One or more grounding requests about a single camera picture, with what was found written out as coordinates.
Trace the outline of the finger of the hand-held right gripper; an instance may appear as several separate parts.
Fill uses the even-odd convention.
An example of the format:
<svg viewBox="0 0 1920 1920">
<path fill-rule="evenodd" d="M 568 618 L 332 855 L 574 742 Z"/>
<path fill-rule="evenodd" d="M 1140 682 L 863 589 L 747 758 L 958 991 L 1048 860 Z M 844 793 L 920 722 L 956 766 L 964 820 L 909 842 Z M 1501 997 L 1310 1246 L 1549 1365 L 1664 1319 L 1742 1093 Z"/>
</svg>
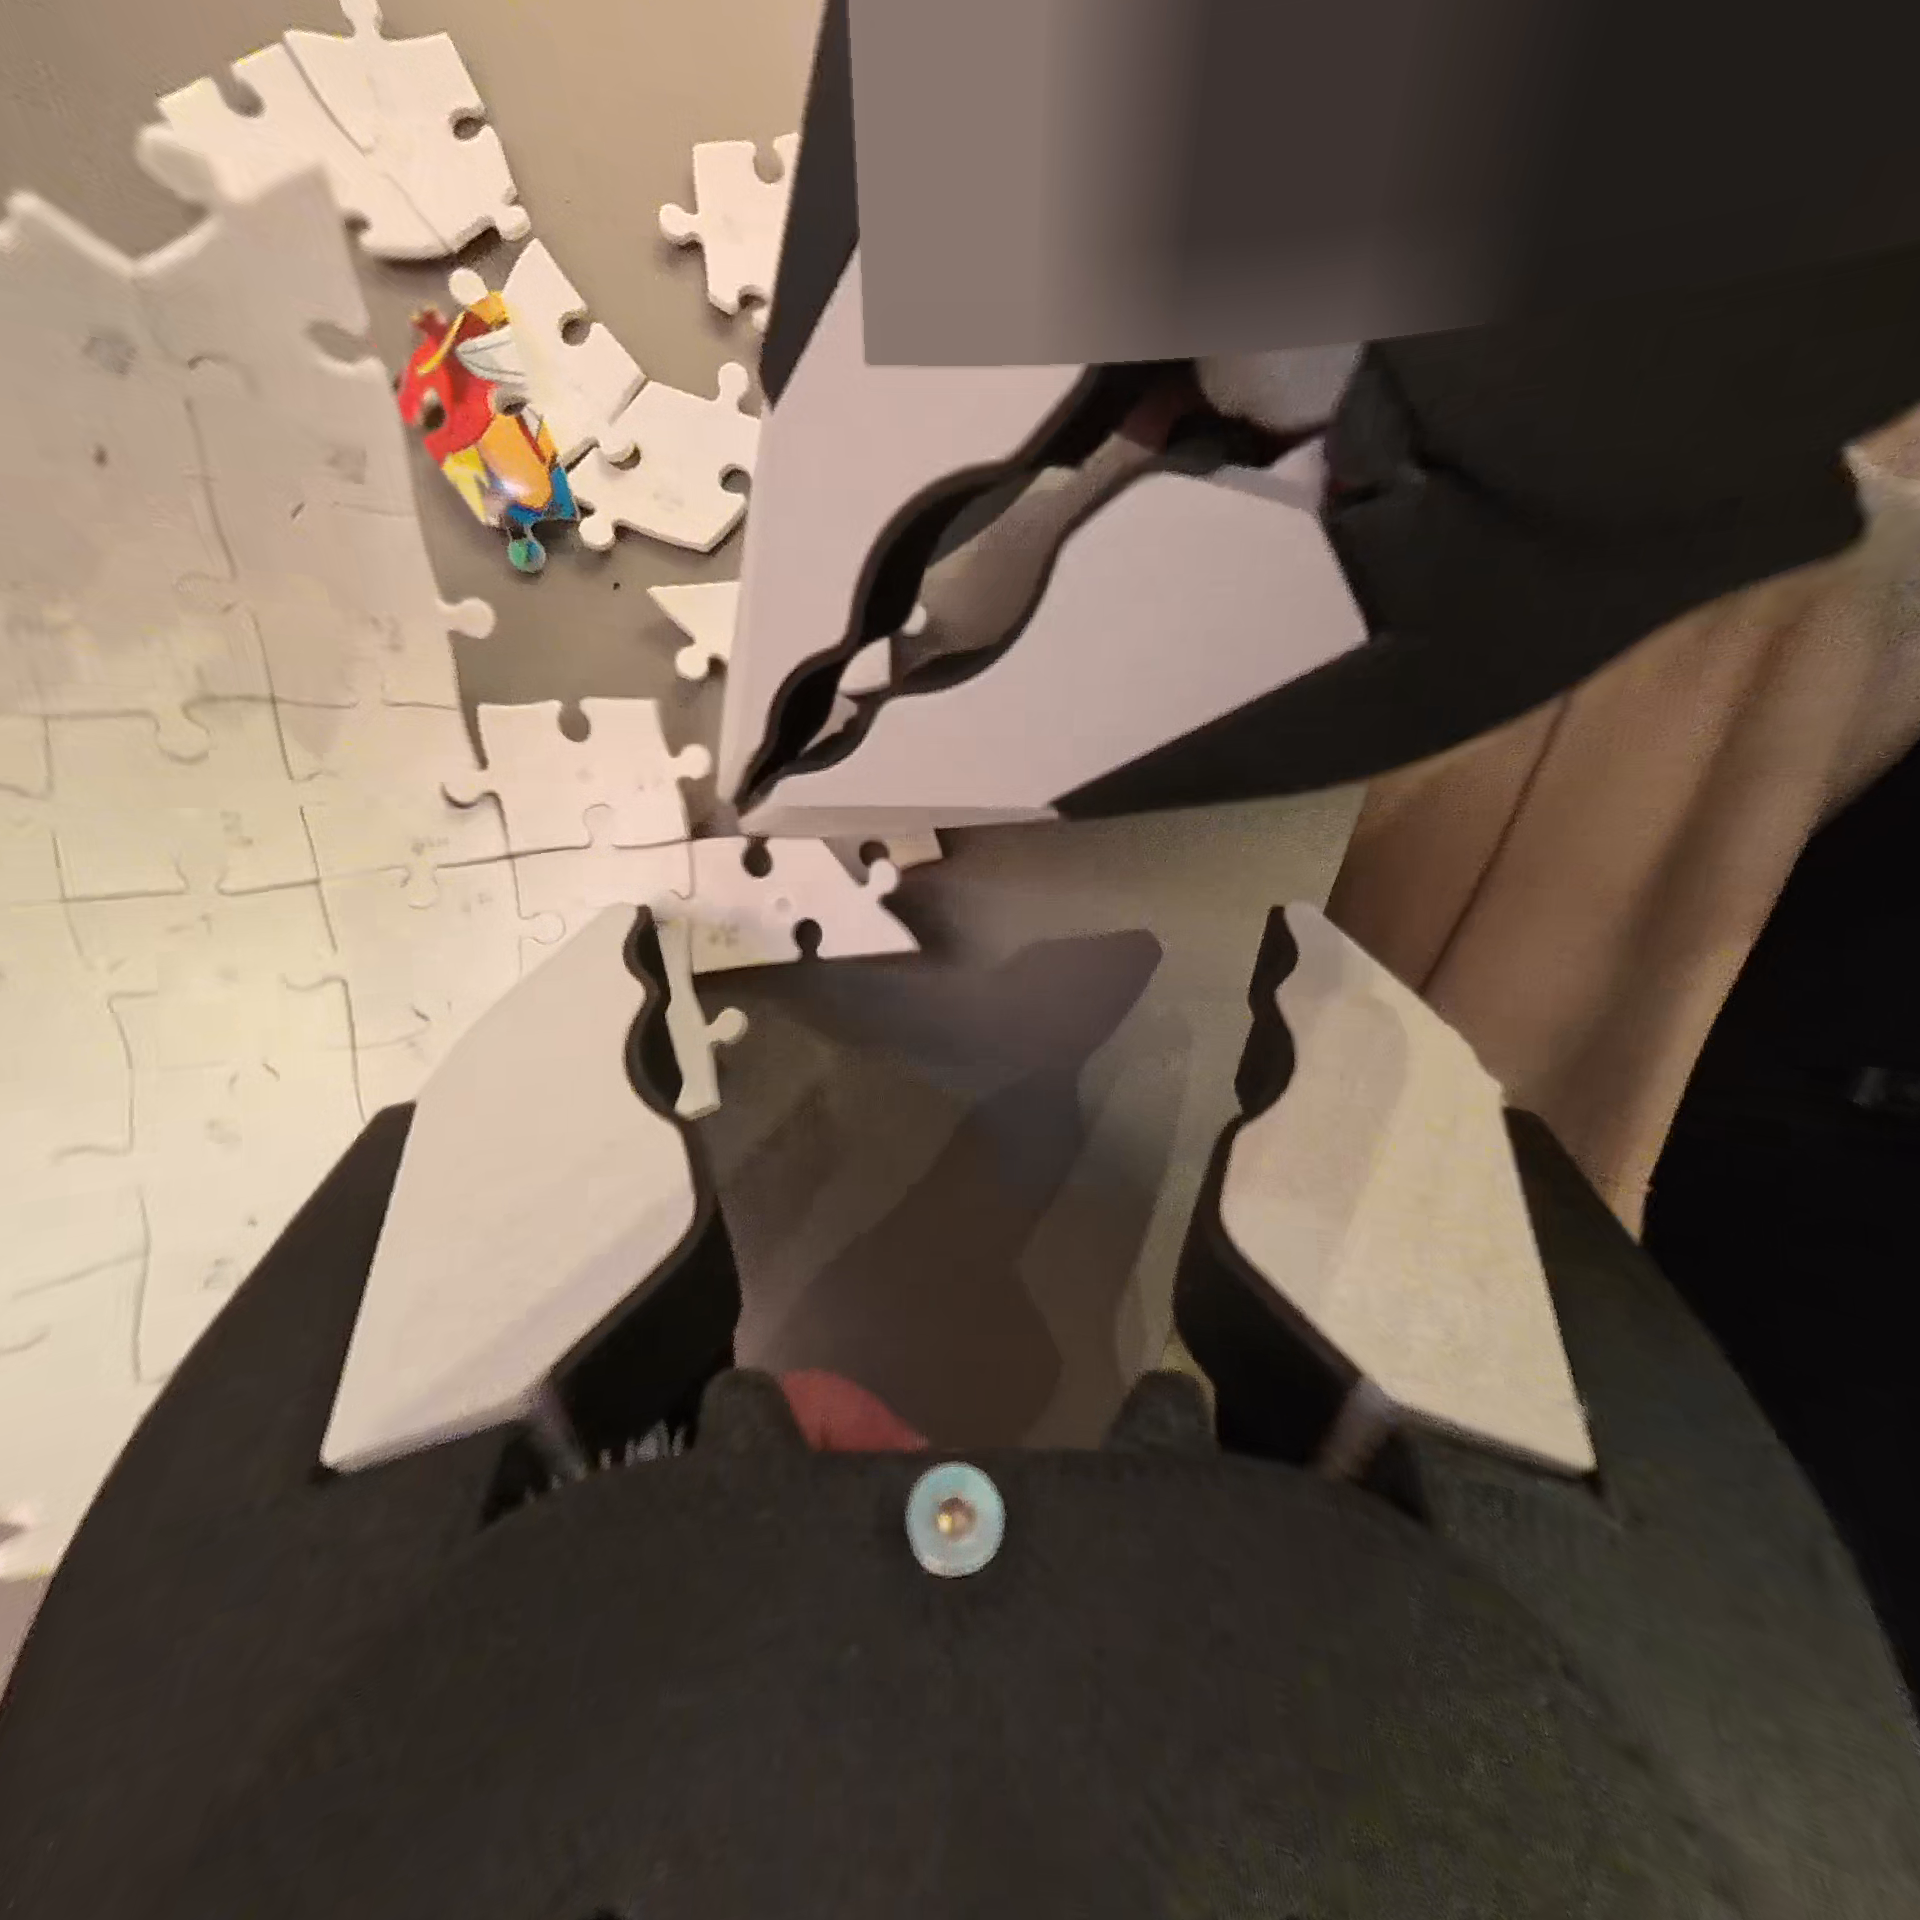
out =
<svg viewBox="0 0 1920 1920">
<path fill-rule="evenodd" d="M 1265 468 L 1149 468 L 1080 519 L 1011 638 L 883 699 L 737 803 L 744 831 L 1036 826 L 1080 787 L 1365 638 L 1316 515 L 1318 441 Z"/>
<path fill-rule="evenodd" d="M 847 661 L 904 625 L 941 533 L 1094 395 L 1094 367 L 872 363 L 863 279 L 838 279 L 760 420 L 715 758 L 728 803 L 805 754 Z"/>
</svg>

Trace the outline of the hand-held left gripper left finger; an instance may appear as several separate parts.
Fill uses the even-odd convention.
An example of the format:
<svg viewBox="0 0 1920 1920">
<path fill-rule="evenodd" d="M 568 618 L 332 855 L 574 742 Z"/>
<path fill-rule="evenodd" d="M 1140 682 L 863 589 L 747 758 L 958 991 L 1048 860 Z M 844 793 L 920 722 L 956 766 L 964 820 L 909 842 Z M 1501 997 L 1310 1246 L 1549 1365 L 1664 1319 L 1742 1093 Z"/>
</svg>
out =
<svg viewBox="0 0 1920 1920">
<path fill-rule="evenodd" d="M 465 1030 L 413 1101 L 319 1463 L 500 1430 L 543 1471 L 689 1447 L 740 1283 L 675 1022 L 675 931 L 597 915 Z"/>
</svg>

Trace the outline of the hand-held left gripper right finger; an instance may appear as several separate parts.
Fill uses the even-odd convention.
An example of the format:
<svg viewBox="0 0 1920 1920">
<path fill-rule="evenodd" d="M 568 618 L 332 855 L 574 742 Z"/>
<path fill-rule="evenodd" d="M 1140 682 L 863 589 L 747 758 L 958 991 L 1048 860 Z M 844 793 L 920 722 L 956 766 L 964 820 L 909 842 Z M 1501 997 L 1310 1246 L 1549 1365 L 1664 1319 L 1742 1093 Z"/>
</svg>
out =
<svg viewBox="0 0 1920 1920">
<path fill-rule="evenodd" d="M 1476 1052 L 1310 902 L 1271 909 L 1173 1325 L 1239 1455 L 1359 1478 L 1440 1436 L 1556 1478 L 1595 1445 Z"/>
</svg>

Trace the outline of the white puzzle pieces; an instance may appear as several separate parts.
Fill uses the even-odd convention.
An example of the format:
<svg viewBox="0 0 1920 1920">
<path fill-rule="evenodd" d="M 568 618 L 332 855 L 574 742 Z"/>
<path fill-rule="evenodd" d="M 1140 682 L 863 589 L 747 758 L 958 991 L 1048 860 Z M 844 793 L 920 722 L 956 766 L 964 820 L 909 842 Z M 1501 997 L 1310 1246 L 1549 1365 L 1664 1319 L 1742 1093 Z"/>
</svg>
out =
<svg viewBox="0 0 1920 1920">
<path fill-rule="evenodd" d="M 379 5 L 342 5 L 344 34 L 288 30 L 237 60 L 230 77 L 255 109 L 215 81 L 157 100 L 169 150 L 192 154 L 222 190 L 253 190 L 323 173 L 360 243 L 390 261 L 451 258 L 491 233 L 519 243 L 504 279 L 486 289 L 511 310 L 534 405 L 559 441 L 581 516 L 568 529 L 591 554 L 620 534 L 689 555 L 725 546 L 750 509 L 760 418 L 750 385 L 773 397 L 773 359 L 758 372 L 719 366 L 712 394 L 646 377 L 533 238 L 511 169 L 451 37 L 392 38 Z M 820 957 L 915 954 L 892 911 L 894 849 L 859 869 L 825 842 L 692 837 L 681 779 L 705 769 L 665 748 L 646 703 L 585 703 L 587 733 L 567 735 L 555 703 L 486 703 L 477 714 L 483 770 L 447 785 L 451 806 L 491 809 L 524 891 L 524 911 L 559 918 L 533 884 L 604 869 L 654 877 L 654 911 L 689 927 L 692 967 L 735 971 L 783 964 L 814 927 Z"/>
</svg>

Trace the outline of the small white puzzle piece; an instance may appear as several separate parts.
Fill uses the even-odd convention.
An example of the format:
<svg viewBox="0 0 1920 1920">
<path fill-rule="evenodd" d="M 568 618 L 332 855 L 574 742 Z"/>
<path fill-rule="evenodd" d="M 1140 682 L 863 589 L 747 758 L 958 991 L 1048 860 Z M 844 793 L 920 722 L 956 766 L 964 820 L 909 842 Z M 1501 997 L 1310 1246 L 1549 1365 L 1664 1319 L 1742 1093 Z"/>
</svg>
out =
<svg viewBox="0 0 1920 1920">
<path fill-rule="evenodd" d="M 715 1057 L 747 1037 L 747 1013 L 726 1005 L 709 1018 L 700 994 L 689 955 L 689 927 L 681 918 L 660 918 L 656 937 L 662 957 L 665 1028 L 679 1065 L 677 1113 L 701 1119 L 723 1103 Z"/>
</svg>

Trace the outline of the red fish print puzzle piece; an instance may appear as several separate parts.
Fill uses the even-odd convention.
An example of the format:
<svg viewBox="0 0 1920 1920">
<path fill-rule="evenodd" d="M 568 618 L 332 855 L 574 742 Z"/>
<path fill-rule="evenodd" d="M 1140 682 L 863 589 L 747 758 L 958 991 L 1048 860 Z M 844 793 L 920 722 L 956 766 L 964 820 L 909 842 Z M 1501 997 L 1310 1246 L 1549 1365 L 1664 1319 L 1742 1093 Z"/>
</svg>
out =
<svg viewBox="0 0 1920 1920">
<path fill-rule="evenodd" d="M 581 516 L 559 441 L 536 406 L 504 295 L 477 273 L 447 276 L 447 310 L 412 315 L 396 377 L 400 418 L 463 500 L 503 534 L 517 573 L 543 569 L 541 529 Z"/>
</svg>

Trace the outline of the white unfinished puzzle ball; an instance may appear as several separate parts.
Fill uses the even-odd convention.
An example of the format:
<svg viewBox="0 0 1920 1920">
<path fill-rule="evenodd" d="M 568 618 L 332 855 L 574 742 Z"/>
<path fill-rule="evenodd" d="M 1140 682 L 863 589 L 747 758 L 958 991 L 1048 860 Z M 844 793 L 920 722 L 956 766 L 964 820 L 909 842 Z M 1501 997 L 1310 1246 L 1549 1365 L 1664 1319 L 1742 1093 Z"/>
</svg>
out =
<svg viewBox="0 0 1920 1920">
<path fill-rule="evenodd" d="M 143 257 L 5 213 L 5 1585 L 336 1155 L 559 931 L 513 855 L 683 838 L 709 754 L 585 701 L 484 770 L 415 454 L 316 172 Z"/>
</svg>

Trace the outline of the person's right forearm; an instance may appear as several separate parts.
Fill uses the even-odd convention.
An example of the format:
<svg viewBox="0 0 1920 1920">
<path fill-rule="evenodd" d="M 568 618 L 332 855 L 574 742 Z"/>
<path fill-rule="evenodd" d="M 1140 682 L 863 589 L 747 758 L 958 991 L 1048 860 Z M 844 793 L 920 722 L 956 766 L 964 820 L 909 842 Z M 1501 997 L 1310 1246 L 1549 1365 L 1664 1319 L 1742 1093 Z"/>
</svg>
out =
<svg viewBox="0 0 1920 1920">
<path fill-rule="evenodd" d="M 1915 745 L 1915 417 L 1848 463 L 1865 531 L 1844 554 L 1376 779 L 1328 898 L 1631 1237 L 1797 858 Z"/>
</svg>

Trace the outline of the dark cloth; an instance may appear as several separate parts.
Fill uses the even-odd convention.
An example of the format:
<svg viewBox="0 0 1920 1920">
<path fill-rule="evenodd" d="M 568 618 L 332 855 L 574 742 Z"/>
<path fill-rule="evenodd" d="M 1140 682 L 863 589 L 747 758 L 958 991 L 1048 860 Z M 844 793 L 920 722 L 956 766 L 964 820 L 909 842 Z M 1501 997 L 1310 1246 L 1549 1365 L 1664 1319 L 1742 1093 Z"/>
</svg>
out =
<svg viewBox="0 0 1920 1920">
<path fill-rule="evenodd" d="M 1645 1243 L 1833 1511 L 1915 1508 L 1918 749 L 1797 858 L 1691 1073 Z"/>
</svg>

